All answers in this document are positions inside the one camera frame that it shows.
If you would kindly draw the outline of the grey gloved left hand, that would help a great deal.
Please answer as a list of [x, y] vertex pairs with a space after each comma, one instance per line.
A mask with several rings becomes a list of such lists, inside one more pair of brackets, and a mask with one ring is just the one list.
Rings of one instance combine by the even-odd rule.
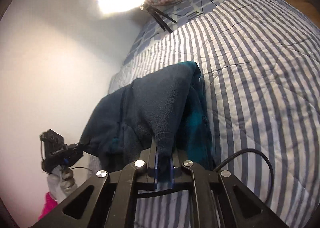
[[58, 165], [47, 175], [49, 193], [59, 204], [70, 196], [77, 188], [73, 170]]

